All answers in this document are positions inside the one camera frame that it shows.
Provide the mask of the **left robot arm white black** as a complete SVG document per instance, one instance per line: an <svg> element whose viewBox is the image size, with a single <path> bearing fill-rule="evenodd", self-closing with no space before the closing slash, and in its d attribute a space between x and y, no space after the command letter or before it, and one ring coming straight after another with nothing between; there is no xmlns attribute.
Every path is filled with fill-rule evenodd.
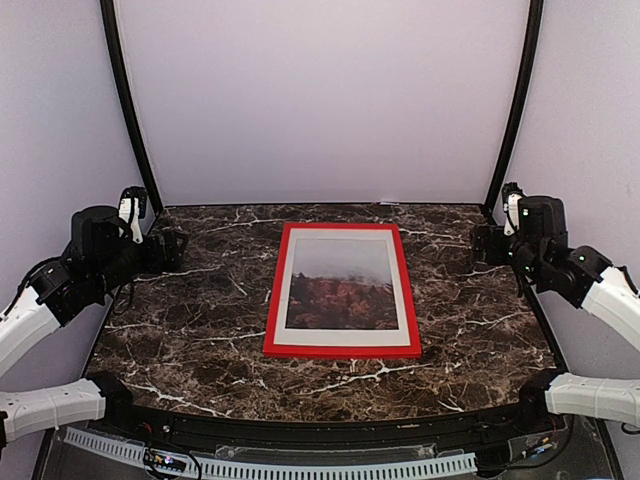
<svg viewBox="0 0 640 480"><path fill-rule="evenodd" d="M1 316L1 370L7 372L47 336L68 325L86 307L104 304L115 290L142 274L177 271L188 245L175 230L109 240L89 255L70 244L60 257L38 264ZM109 372L57 387L1 395L1 443L34 432L102 420L120 436L141 427L129 389Z"/></svg>

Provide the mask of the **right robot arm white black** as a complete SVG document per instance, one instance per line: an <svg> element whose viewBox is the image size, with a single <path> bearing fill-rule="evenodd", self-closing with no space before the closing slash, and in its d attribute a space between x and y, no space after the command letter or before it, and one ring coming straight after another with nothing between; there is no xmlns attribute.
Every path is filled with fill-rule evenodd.
<svg viewBox="0 0 640 480"><path fill-rule="evenodd" d="M564 227L503 229L485 225L471 234L473 258L509 265L519 289L553 291L639 347L639 291L628 271L599 251L568 246ZM521 434L534 432L553 415L582 415L639 426L639 381L594 378L547 369L521 387L510 424Z"/></svg>

